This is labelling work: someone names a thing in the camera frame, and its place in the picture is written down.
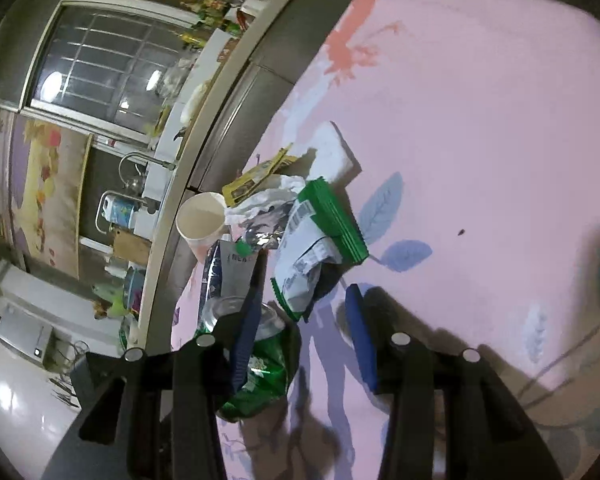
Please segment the pink floral tablecloth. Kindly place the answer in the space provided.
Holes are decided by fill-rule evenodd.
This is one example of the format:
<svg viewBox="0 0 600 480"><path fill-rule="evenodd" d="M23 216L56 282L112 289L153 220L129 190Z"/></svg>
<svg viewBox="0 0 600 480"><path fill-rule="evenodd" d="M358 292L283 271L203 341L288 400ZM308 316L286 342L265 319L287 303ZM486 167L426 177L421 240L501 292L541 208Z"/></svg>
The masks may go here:
<svg viewBox="0 0 600 480"><path fill-rule="evenodd" d="M289 398L219 426L232 479L373 479L388 428L343 317L358 284L484 352L562 475L600 455L600 20L555 0L352 0L253 160L335 126L370 254L300 324Z"/></svg>

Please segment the yellow snack wrapper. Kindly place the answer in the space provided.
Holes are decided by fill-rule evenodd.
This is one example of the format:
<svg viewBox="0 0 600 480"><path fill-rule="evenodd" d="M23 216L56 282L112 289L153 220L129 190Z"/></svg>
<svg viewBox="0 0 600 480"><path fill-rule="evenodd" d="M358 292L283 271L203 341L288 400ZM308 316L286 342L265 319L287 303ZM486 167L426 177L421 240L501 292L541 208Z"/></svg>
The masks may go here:
<svg viewBox="0 0 600 480"><path fill-rule="evenodd" d="M284 169L298 160L298 156L289 155L290 146L281 148L273 158L260 162L244 172L234 181L222 187L222 194L227 207L235 207L256 192L266 178Z"/></svg>

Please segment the pink paper cup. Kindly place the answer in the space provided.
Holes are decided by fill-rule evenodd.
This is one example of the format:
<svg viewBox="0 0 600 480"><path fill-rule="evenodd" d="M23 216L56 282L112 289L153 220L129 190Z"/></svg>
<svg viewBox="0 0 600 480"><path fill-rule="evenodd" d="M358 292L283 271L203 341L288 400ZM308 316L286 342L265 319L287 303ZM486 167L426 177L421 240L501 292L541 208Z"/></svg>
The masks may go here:
<svg viewBox="0 0 600 480"><path fill-rule="evenodd" d="M209 248L230 232L225 223L225 200L222 194L204 192L189 197L178 208L175 224L195 258L204 263Z"/></svg>

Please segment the white tissue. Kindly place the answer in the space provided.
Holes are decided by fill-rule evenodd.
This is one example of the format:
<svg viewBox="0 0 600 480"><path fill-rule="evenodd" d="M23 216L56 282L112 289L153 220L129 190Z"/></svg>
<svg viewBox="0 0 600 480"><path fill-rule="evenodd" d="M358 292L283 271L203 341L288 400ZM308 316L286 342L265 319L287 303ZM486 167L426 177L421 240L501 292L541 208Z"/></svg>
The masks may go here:
<svg viewBox="0 0 600 480"><path fill-rule="evenodd" d="M261 212L268 212L295 200L305 186L306 180L302 177L272 174L241 203L225 208L225 223L229 226L239 226L253 220Z"/></svg>

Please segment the green soda can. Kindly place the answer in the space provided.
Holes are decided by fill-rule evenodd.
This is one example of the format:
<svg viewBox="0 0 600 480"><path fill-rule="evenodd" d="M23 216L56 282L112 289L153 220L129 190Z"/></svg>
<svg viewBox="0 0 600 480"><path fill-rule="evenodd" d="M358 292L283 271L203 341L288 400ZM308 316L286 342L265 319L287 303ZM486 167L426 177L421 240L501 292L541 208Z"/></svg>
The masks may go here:
<svg viewBox="0 0 600 480"><path fill-rule="evenodd" d="M216 344L202 354L200 379L204 391L216 393L218 415L227 422L256 416L286 396L298 368L299 336L276 304L261 304L260 321L246 366L244 384L228 393L230 354Z"/></svg>

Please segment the white tube package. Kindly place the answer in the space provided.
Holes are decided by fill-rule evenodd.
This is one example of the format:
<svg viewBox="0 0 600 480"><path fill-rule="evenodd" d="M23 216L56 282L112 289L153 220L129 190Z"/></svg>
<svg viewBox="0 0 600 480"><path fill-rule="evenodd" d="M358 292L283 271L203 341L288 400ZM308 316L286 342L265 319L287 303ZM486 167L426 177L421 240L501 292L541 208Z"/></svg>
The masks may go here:
<svg viewBox="0 0 600 480"><path fill-rule="evenodd" d="M228 240L220 240L221 292L223 300L240 309L250 289L250 282L257 254L246 255L240 246Z"/></svg>

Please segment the kitchen window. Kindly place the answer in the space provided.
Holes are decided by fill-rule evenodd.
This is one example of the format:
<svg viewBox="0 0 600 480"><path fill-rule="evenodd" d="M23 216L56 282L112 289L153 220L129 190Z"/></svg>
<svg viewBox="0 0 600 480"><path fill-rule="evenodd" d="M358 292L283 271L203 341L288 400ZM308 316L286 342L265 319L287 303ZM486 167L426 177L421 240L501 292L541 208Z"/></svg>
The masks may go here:
<svg viewBox="0 0 600 480"><path fill-rule="evenodd" d="M201 50L196 14L145 0L60 0L29 70L27 107L110 138L148 145L166 73Z"/></svg>

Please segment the wooden cutting board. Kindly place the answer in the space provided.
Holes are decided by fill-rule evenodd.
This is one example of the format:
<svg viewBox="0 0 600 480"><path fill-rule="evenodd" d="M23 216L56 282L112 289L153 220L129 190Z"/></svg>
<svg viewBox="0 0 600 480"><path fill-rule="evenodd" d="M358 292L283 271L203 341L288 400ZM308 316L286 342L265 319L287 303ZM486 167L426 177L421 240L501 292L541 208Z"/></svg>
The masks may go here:
<svg viewBox="0 0 600 480"><path fill-rule="evenodd" d="M151 242L129 231L114 229L112 253L115 257L137 266L147 266L151 250Z"/></svg>

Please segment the green white snack bag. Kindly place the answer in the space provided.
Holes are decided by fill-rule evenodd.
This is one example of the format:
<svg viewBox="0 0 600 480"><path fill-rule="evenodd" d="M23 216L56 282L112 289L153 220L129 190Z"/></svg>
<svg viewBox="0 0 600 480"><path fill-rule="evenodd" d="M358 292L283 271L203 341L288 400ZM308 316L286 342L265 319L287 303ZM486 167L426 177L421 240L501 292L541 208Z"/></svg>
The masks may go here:
<svg viewBox="0 0 600 480"><path fill-rule="evenodd" d="M299 321L312 304L325 263L357 266L368 257L358 226L322 177L309 181L288 216L271 278L279 305Z"/></svg>

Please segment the white napkin pack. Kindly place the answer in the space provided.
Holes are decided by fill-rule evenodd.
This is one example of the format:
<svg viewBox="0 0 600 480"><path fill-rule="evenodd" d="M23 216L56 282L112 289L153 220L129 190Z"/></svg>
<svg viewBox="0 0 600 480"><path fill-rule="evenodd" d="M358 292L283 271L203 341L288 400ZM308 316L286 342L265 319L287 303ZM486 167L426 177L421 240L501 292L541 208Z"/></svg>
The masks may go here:
<svg viewBox="0 0 600 480"><path fill-rule="evenodd" d="M334 184L353 168L347 143L333 122L323 122L315 129L306 154L313 156L308 172L310 181L323 178Z"/></svg>

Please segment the chrome kitchen faucet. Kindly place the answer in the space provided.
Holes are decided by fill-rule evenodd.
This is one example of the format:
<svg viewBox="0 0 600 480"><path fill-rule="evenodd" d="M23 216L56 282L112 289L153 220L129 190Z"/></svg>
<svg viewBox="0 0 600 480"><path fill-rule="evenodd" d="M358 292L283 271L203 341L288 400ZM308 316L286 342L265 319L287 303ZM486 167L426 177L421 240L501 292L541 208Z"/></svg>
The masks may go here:
<svg viewBox="0 0 600 480"><path fill-rule="evenodd" d="M134 231L145 217L155 220L175 168L175 162L143 152L124 155L117 168L122 189L102 192L96 208L95 229L108 235L115 228Z"/></svg>

